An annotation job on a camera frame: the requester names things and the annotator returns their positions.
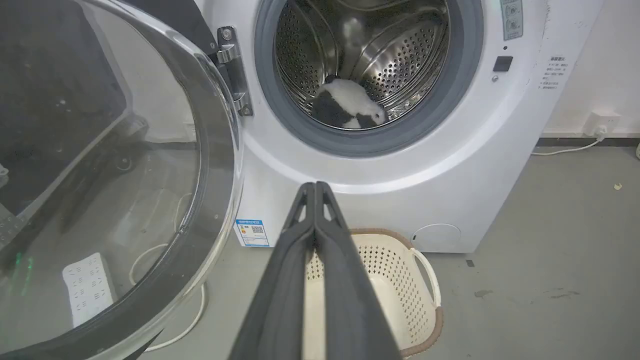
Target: door hinge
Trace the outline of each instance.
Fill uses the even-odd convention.
[[[234,109],[241,116],[253,115],[236,29],[232,26],[218,28],[217,48],[214,62],[233,95]]]

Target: front-loading washing machine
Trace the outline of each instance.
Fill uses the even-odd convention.
[[[196,0],[235,28],[245,117],[242,245],[273,246],[296,189],[331,184],[352,228],[424,252],[473,252],[513,187],[602,0]],[[360,83],[389,121],[313,118],[326,76]]]
[[[351,227],[473,251],[602,2],[131,1],[174,8],[3,3],[2,360],[135,358],[232,229],[275,244],[307,181]],[[314,119],[329,75],[389,121]]]

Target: washing machine door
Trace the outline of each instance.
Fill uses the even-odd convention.
[[[137,8],[1,7],[0,359],[124,358],[197,292],[232,228],[232,96]]]

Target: laundry basket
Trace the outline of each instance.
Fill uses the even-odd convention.
[[[443,325],[440,287],[429,261],[392,231],[358,229],[351,234],[402,356],[427,350]],[[305,283],[305,360],[325,359],[324,323],[324,265],[314,253]]]

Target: power strip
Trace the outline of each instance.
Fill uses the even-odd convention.
[[[62,278],[69,290],[74,327],[113,304],[111,279],[99,252],[67,265],[62,270]]]

